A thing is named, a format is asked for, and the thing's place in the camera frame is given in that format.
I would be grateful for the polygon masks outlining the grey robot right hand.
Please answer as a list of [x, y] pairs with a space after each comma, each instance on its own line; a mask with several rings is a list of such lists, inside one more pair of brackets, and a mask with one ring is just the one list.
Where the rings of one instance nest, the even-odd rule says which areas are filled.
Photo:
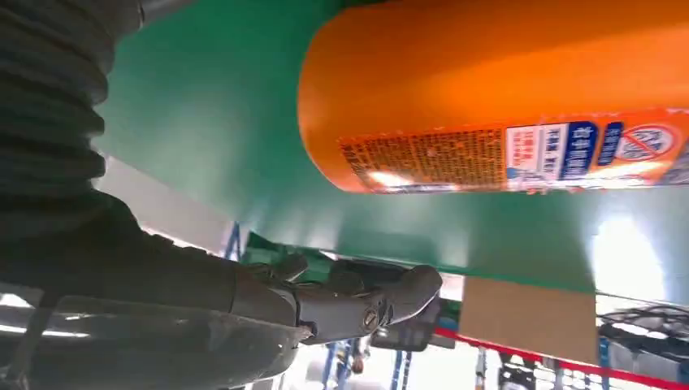
[[233, 262], [102, 201], [81, 220], [3, 202], [2, 388], [239, 388], [286, 371], [300, 345], [417, 316], [442, 285], [430, 266], [346, 261], [305, 281], [301, 253]]

